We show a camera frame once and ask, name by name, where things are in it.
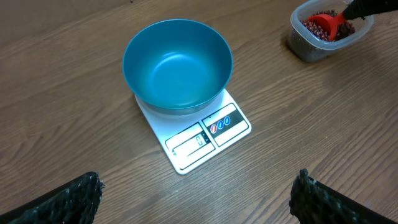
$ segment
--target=scale control panel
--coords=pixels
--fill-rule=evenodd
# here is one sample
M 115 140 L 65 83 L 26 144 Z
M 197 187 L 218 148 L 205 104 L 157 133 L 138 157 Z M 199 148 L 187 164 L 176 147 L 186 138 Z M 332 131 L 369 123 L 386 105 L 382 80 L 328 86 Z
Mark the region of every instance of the scale control panel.
M 208 154 L 236 142 L 248 129 L 249 124 L 240 110 L 230 103 L 172 136 L 165 145 L 180 170 L 184 170 Z

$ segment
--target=red scoop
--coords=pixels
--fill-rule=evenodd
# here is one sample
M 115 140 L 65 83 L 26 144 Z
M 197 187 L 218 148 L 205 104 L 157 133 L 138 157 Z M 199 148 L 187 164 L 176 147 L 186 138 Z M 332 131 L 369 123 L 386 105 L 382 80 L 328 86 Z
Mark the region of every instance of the red scoop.
M 308 20 L 315 22 L 316 25 L 321 26 L 323 30 L 327 31 L 330 34 L 330 41 L 335 39 L 338 26 L 347 21 L 344 18 L 343 13 L 340 13 L 335 17 L 329 16 L 327 14 L 320 14 L 316 16 L 311 16 L 308 18 Z

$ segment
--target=red button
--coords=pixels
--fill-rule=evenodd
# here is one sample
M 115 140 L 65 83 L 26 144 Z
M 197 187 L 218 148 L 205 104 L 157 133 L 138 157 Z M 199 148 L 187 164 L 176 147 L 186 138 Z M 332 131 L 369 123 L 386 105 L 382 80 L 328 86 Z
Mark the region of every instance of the red button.
M 211 125 L 211 127 L 210 127 L 210 132 L 211 132 L 212 134 L 216 133 L 216 132 L 217 132 L 217 125 L 215 125 L 215 124 Z

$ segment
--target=scale button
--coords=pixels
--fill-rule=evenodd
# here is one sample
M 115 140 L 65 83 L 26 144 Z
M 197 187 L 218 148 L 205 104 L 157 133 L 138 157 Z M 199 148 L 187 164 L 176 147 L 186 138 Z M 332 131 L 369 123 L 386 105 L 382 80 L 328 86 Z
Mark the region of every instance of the scale button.
M 214 133 L 216 133 L 216 131 L 217 131 L 217 125 L 215 125 L 215 124 L 211 125 L 211 127 L 210 127 L 210 132 L 211 132 L 212 134 L 214 134 Z
M 223 129 L 223 127 L 224 127 L 224 121 L 218 121 L 217 122 L 217 128 L 218 129 Z
M 229 116 L 226 116 L 226 117 L 224 118 L 224 124 L 225 124 L 225 125 L 231 124 L 231 118 L 229 118 Z

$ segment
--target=plastic container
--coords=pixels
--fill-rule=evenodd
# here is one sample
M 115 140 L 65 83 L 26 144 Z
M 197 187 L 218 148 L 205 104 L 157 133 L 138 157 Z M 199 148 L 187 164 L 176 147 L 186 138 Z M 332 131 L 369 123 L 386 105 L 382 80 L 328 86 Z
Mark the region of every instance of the plastic container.
M 348 21 L 353 24 L 356 32 L 336 42 L 318 39 L 301 23 L 317 11 L 334 9 L 336 12 L 342 12 L 350 2 L 352 1 L 311 0 L 296 8 L 290 17 L 292 28 L 287 38 L 290 49 L 302 60 L 315 62 L 359 40 L 373 25 L 373 16 L 368 16 L 365 20 L 358 18 Z

